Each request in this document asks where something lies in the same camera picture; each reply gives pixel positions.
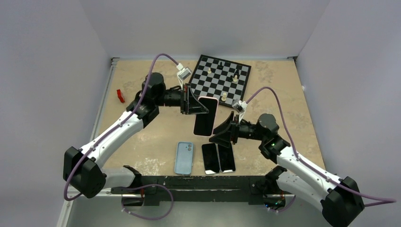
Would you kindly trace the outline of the black phone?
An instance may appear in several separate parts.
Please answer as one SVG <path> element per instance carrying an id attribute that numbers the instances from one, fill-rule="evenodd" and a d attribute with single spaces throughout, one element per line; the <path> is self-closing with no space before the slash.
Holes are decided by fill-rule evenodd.
<path id="1" fill-rule="evenodd" d="M 206 175 L 218 174 L 220 172 L 217 147 L 214 143 L 201 146 Z"/>

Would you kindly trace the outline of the light blue phone case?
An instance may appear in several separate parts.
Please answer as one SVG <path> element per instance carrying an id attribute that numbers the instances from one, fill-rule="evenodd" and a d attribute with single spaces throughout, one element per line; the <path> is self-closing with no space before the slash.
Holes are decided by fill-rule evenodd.
<path id="1" fill-rule="evenodd" d="M 180 141 L 176 148 L 174 172 L 178 175 L 190 175 L 192 172 L 194 146 L 191 142 Z"/>

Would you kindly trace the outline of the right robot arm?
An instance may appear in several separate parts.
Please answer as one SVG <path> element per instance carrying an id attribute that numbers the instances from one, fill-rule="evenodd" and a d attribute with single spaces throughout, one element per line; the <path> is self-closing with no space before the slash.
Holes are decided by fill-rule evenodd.
<path id="1" fill-rule="evenodd" d="M 348 227 L 365 208 L 356 181 L 320 168 L 299 154 L 278 130 L 272 114 L 264 113 L 252 124 L 231 113 L 213 130 L 209 141 L 226 148 L 236 144 L 238 138 L 260 141 L 261 154 L 277 165 L 266 175 L 270 192 L 290 192 L 317 208 L 331 226 Z"/>

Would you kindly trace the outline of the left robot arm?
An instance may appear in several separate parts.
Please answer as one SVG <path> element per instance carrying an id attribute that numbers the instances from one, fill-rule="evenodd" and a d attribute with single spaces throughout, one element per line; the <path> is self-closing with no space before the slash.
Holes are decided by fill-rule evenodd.
<path id="1" fill-rule="evenodd" d="M 63 179 L 66 181 L 64 199 L 68 187 L 74 187 L 86 198 L 95 197 L 104 188 L 123 187 L 128 193 L 140 190 L 139 172 L 132 167 L 122 167 L 112 176 L 103 170 L 109 157 L 130 137 L 147 127 L 159 114 L 159 107 L 179 107 L 185 115 L 207 114 L 208 108 L 193 94 L 190 84 L 167 89 L 160 73 L 145 77 L 135 99 L 106 131 L 81 148 L 71 146 L 64 153 Z"/>

